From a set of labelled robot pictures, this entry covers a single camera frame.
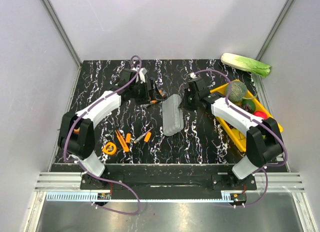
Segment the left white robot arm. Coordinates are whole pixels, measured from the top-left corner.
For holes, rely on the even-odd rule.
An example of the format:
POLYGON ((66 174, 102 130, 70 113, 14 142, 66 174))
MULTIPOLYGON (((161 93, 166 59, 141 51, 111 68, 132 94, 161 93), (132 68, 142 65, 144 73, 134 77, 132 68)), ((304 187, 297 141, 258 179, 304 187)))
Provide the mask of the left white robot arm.
POLYGON ((107 187, 109 178, 104 174, 106 167, 94 152, 96 146, 95 128, 112 111, 120 108, 129 100, 137 105, 162 100, 155 80, 148 79, 146 68, 139 71, 125 68, 114 84, 92 104, 84 109, 65 113, 61 120, 57 145, 64 150, 64 156, 79 161, 85 170, 91 173, 91 184, 98 190, 107 187))

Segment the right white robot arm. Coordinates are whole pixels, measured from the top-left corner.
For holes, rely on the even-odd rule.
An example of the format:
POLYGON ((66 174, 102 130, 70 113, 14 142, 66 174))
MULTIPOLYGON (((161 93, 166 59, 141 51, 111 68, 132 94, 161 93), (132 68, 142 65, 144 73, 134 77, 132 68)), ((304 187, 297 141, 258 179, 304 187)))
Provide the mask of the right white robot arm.
POLYGON ((196 77, 188 81, 180 107, 188 111, 202 109, 237 129, 246 138, 246 155, 232 167, 228 186, 239 190, 246 178, 284 152, 278 123, 272 117, 262 119, 232 103, 220 92, 210 92, 205 80, 196 77))

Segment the orange handled pliers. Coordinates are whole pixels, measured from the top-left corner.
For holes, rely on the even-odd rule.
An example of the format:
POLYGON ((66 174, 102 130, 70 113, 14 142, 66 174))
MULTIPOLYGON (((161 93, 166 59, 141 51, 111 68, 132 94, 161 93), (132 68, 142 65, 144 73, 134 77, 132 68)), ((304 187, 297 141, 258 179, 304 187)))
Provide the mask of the orange handled pliers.
POLYGON ((154 104, 157 104, 157 103, 159 103, 159 102, 162 102, 163 100, 165 100, 165 99, 168 97, 168 93, 167 93, 165 90, 163 90, 163 89, 160 89, 160 90, 159 90, 159 93, 160 93, 162 99, 157 98, 157 99, 155 99, 155 100, 151 100, 151 101, 149 102, 149 104, 144 104, 143 107, 144 107, 144 108, 147 108, 147 107, 149 107, 149 106, 151 106, 151 105, 154 105, 154 104))

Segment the orange handled screwdriver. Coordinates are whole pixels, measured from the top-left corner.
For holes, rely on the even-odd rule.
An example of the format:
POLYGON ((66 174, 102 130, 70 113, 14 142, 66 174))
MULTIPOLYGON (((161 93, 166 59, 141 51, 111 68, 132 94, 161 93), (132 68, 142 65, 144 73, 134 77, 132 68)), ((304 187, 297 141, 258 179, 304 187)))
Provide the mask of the orange handled screwdriver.
POLYGON ((142 135, 140 135, 138 138, 136 138, 133 143, 137 144, 140 140, 142 140, 143 138, 145 138, 145 136, 147 135, 148 132, 150 132, 153 129, 153 127, 151 127, 150 129, 148 129, 145 133, 143 133, 142 135))

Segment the grey plastic tool case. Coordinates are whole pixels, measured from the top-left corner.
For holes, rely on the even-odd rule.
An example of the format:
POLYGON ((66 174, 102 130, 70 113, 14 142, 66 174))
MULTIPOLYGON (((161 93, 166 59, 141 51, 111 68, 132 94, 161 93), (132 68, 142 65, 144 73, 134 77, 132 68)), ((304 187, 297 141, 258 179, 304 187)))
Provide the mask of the grey plastic tool case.
POLYGON ((172 94, 162 103, 162 128, 163 134, 167 137, 175 135, 184 128, 181 102, 179 94, 172 94))

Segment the short orange screwdriver handle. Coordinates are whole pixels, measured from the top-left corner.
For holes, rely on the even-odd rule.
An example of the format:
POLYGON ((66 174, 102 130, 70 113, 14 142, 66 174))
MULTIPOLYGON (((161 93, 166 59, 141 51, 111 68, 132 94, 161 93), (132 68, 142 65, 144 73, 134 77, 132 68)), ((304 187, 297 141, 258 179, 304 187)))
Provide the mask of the short orange screwdriver handle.
POLYGON ((126 134, 125 142, 128 143, 128 144, 131 142, 131 133, 127 133, 126 134))

